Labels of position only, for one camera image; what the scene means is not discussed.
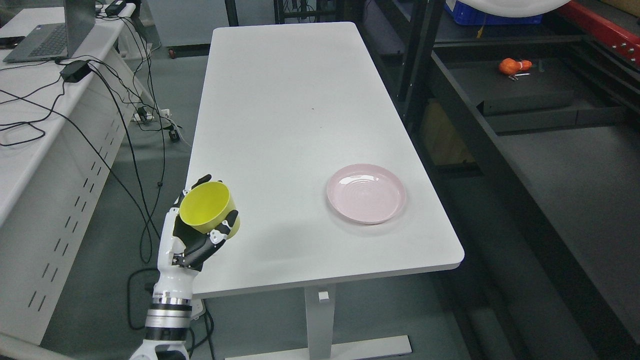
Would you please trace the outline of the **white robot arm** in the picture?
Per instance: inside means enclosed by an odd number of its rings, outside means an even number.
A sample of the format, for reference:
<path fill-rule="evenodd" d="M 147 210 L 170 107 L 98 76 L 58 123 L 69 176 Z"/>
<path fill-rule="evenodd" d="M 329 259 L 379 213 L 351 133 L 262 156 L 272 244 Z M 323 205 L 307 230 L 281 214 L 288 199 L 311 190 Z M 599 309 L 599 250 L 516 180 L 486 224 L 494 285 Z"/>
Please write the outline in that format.
<path fill-rule="evenodd" d="M 186 337 L 189 333 L 192 301 L 187 298 L 151 297 L 145 320 L 145 335 L 131 360 L 189 360 Z"/>

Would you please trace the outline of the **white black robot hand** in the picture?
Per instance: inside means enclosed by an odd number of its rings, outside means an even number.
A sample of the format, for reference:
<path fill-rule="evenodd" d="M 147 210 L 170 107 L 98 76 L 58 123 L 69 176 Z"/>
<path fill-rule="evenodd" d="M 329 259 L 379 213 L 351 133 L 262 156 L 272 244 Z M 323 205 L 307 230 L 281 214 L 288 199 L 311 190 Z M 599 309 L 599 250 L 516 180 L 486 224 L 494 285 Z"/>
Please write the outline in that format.
<path fill-rule="evenodd" d="M 183 189 L 167 210 L 158 246 L 159 278 L 154 285 L 152 297 L 167 296 L 192 300 L 194 279 L 202 271 L 205 261 L 219 251 L 240 228 L 237 207 L 227 214 L 222 223 L 205 234 L 186 225 L 180 219 L 179 206 L 185 198 L 184 191 L 192 190 L 206 182 L 223 183 L 221 180 L 213 180 L 211 174 L 206 174 Z"/>

